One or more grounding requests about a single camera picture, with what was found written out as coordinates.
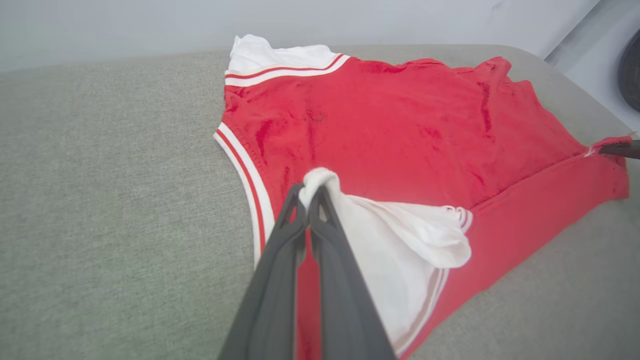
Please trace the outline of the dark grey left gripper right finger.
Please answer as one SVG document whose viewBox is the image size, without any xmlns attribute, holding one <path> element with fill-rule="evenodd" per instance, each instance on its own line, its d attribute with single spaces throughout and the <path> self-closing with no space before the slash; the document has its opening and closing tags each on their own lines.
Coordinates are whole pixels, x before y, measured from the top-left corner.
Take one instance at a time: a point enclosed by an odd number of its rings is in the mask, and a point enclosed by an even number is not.
<svg viewBox="0 0 640 360">
<path fill-rule="evenodd" d="M 309 210 L 319 269 L 322 358 L 394 360 L 396 354 L 326 186 L 316 191 Z"/>
</svg>

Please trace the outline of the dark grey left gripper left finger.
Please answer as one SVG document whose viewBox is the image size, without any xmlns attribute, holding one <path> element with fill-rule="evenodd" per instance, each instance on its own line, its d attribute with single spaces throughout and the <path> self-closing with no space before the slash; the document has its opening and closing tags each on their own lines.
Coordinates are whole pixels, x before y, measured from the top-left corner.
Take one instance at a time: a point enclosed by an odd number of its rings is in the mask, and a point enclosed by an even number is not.
<svg viewBox="0 0 640 360">
<path fill-rule="evenodd" d="M 293 360 L 297 335 L 297 275 L 306 253 L 307 210 L 302 183 L 289 190 L 234 317 L 220 360 Z"/>
</svg>

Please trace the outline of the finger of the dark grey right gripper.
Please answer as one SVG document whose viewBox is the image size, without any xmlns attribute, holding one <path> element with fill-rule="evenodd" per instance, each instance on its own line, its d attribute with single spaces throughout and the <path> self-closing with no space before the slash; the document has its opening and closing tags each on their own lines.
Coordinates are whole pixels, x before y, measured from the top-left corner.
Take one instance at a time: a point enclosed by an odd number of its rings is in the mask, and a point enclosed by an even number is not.
<svg viewBox="0 0 640 360">
<path fill-rule="evenodd" d="M 602 145 L 599 149 L 600 154 L 614 155 L 618 157 L 640 159 L 640 141 L 633 140 L 628 142 L 617 142 Z"/>
</svg>

